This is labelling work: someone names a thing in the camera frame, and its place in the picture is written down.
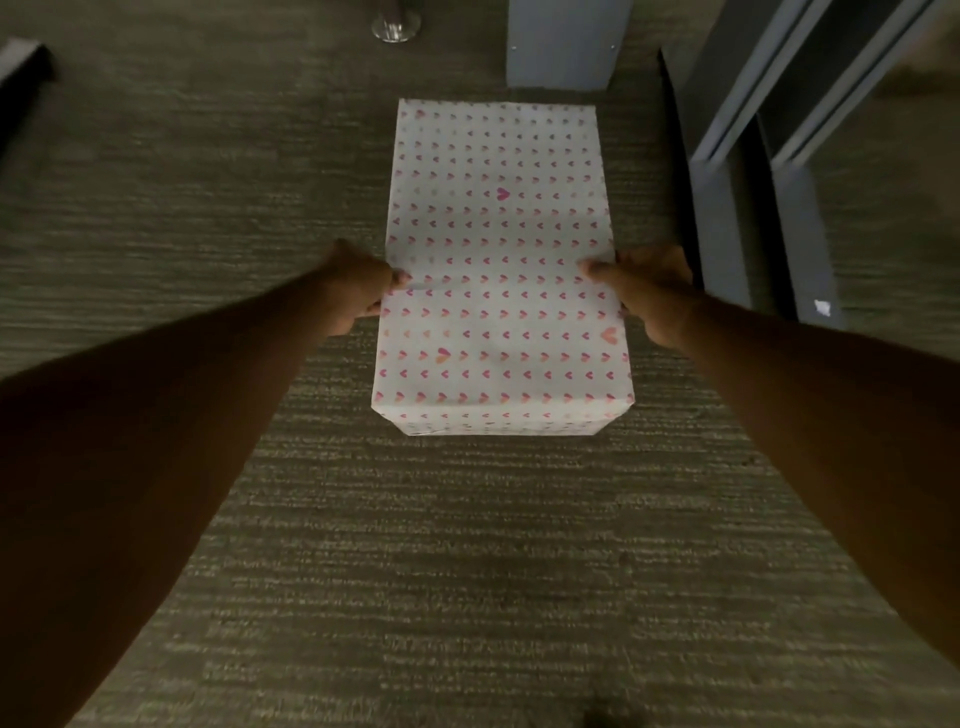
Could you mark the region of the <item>dark furniture piece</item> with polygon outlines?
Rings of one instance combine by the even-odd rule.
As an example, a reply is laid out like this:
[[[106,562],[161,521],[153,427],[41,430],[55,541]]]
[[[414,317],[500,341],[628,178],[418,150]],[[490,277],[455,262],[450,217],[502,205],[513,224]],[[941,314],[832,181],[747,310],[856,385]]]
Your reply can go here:
[[[53,56],[42,42],[17,36],[0,42],[0,165],[43,85],[54,76]]]

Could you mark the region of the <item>person's right forearm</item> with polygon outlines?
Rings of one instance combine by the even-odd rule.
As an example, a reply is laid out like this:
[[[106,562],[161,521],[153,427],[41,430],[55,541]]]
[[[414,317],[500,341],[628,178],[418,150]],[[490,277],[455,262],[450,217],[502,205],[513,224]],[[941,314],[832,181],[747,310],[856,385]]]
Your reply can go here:
[[[960,361],[702,294],[674,335],[873,588],[960,671]]]

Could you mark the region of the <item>person's left forearm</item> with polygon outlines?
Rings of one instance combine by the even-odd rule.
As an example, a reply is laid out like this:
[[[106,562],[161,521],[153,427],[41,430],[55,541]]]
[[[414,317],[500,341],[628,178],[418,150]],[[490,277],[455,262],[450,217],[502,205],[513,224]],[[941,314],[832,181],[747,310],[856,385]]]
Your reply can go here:
[[[169,595],[323,341],[306,277],[0,382],[0,728],[64,728]]]

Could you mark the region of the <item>heart-patterned gift-wrapped box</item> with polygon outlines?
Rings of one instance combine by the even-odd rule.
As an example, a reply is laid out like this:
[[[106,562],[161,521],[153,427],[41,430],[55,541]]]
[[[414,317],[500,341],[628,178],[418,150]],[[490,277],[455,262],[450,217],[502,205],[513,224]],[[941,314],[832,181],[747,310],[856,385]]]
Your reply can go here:
[[[595,107],[398,102],[371,407],[407,436],[594,435],[635,402]]]

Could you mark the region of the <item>person's right hand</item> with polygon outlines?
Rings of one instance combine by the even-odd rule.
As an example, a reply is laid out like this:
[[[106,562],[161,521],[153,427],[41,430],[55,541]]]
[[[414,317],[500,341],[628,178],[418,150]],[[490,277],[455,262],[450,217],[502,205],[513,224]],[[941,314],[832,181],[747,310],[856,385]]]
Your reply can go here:
[[[615,294],[621,309],[642,321],[654,344],[683,352],[683,328],[702,297],[693,284],[693,273],[682,246],[659,244],[617,249],[613,260],[604,261],[616,261],[625,270],[624,289],[621,295]]]

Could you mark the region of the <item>grey cabinet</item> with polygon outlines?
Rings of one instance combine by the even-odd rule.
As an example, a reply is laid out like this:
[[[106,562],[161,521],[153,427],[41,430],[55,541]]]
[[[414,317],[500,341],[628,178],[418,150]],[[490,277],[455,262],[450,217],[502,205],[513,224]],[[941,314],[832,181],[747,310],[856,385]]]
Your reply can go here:
[[[509,0],[509,89],[602,92],[614,75],[634,0]]]

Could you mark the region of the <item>person's left hand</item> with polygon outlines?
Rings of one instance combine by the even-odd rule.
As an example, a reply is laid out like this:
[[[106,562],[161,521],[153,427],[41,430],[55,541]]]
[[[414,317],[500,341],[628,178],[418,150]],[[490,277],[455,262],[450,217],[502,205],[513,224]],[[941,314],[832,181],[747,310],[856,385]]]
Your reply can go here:
[[[396,269],[346,239],[337,239],[318,266],[307,274],[319,339],[345,335],[357,319],[378,316],[385,297],[381,271]]]

